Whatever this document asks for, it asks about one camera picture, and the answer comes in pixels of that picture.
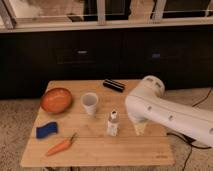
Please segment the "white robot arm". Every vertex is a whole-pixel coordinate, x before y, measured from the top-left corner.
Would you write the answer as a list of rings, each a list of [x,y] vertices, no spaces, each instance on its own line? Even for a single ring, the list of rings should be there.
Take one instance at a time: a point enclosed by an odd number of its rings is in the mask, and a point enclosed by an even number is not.
[[[159,78],[145,76],[125,98],[129,119],[149,119],[213,147],[213,111],[164,100],[164,92]]]

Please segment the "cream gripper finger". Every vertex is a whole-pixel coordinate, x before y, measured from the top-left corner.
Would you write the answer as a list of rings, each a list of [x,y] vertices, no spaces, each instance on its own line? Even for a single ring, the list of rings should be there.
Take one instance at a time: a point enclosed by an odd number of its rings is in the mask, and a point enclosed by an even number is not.
[[[148,121],[134,123],[135,133],[137,136],[143,135]]]

